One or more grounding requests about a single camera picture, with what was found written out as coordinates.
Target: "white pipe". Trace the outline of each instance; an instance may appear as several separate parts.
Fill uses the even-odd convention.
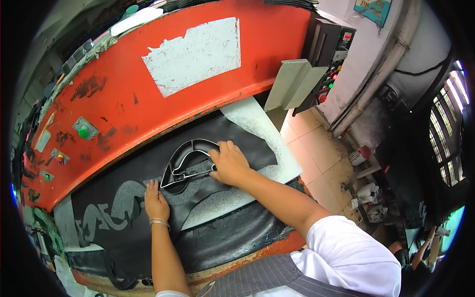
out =
[[[348,128],[358,116],[361,115],[368,103],[373,98],[374,93],[379,87],[386,81],[389,75],[394,71],[402,55],[409,48],[414,32],[416,31],[420,17],[420,7],[422,0],[411,0],[410,7],[404,24],[402,25],[401,32],[396,38],[394,48],[389,53],[388,57],[381,66],[379,72],[373,76],[366,89],[357,99],[356,104],[351,108],[349,113],[337,124],[333,134],[335,136],[341,135],[346,128]]]

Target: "window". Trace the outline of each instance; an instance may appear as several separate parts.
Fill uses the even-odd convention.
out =
[[[430,111],[429,141],[440,168],[440,177],[449,186],[464,179],[460,159],[460,123],[469,104],[463,71],[452,71],[434,97]]]
[[[446,253],[452,241],[454,240],[455,234],[457,233],[458,225],[462,220],[462,216],[464,214],[465,206],[462,206],[460,209],[453,212],[449,217],[448,220],[444,223],[444,228],[450,231],[449,236],[443,236],[442,239],[442,247],[441,252]]]

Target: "silver bracelet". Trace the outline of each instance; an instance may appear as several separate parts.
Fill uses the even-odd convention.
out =
[[[168,232],[170,232],[171,228],[170,228],[170,224],[167,223],[166,221],[162,220],[162,219],[158,219],[158,218],[151,218],[150,221],[150,226],[154,223],[158,223],[158,224],[162,224],[162,225],[165,225],[168,227]]]

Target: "poster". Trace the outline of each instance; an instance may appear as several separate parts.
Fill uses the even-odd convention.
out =
[[[392,0],[356,0],[354,10],[384,27]]]

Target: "control panel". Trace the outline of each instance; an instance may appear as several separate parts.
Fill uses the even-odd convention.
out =
[[[310,16],[302,58],[313,67],[328,66],[328,71],[312,92],[294,109],[293,115],[325,102],[348,57],[356,29],[328,14]]]

